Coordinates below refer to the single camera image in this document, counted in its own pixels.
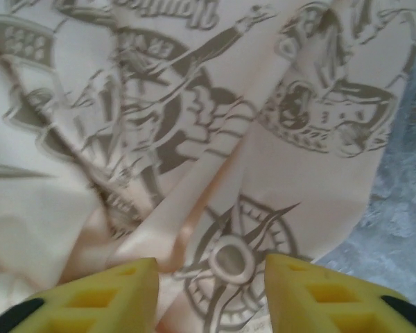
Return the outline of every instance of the wrinkled cloth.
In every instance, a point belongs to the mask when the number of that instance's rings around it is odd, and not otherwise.
[[[416,0],[0,1],[0,312],[155,257],[158,332],[269,332],[266,254],[358,223],[415,56]]]
[[[416,63],[368,210],[349,239],[318,263],[398,290],[416,304]]]

